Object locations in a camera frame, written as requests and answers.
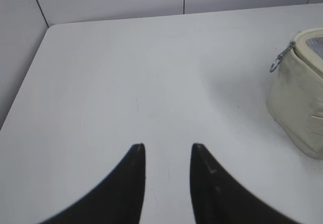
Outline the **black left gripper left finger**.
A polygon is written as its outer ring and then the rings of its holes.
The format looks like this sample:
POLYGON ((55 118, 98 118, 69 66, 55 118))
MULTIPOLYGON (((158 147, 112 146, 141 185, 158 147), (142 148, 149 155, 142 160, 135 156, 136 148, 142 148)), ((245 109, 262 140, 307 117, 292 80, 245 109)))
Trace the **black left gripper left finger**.
POLYGON ((44 223, 140 223, 145 179, 145 146, 134 144, 94 189, 44 223))

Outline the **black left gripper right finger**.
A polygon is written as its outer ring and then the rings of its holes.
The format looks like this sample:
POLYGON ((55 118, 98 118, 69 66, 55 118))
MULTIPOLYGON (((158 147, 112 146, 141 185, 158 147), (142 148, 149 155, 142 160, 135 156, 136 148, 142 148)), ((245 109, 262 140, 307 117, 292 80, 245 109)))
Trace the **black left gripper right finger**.
POLYGON ((190 195, 196 223, 292 223, 238 183, 200 143, 190 160, 190 195))

